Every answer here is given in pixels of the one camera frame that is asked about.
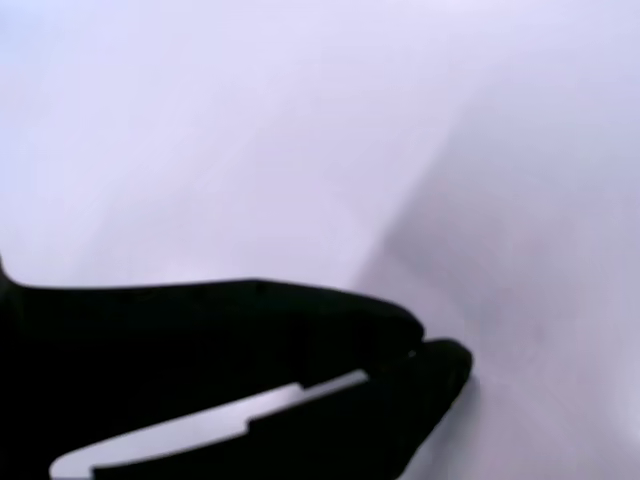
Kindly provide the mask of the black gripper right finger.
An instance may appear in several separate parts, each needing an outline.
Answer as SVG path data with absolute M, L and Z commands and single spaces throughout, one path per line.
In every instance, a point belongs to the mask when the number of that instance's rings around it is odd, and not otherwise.
M 96 468 L 96 479 L 397 479 L 459 397 L 461 343 L 423 343 L 370 380 L 250 421 L 246 434 L 181 454 Z

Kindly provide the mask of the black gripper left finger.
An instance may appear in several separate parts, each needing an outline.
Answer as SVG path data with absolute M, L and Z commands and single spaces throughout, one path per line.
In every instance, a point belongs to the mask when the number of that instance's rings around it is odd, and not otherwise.
M 1 278 L 1 475 L 284 385 L 394 363 L 422 341 L 405 308 L 245 279 L 118 288 Z

